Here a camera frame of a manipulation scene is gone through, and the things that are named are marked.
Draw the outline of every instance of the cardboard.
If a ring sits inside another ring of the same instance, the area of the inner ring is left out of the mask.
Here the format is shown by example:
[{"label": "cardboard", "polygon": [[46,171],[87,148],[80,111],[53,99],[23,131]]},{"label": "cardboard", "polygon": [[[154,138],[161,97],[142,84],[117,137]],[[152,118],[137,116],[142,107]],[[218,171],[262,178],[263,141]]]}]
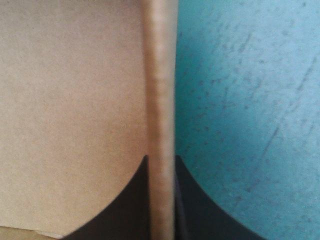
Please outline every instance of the cardboard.
[{"label": "cardboard", "polygon": [[136,171],[140,17],[137,0],[0,0],[0,226],[66,235]]},{"label": "cardboard", "polygon": [[148,125],[150,228],[174,239],[174,91],[177,0],[142,0]]}]

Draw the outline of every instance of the blue speckled surface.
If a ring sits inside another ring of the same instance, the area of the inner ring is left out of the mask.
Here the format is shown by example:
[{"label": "blue speckled surface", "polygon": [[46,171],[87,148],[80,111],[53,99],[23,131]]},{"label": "blue speckled surface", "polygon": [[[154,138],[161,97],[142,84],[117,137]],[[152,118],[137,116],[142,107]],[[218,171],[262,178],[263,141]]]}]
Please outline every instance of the blue speckled surface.
[{"label": "blue speckled surface", "polygon": [[320,239],[320,2],[180,0],[176,153],[270,240]]}]

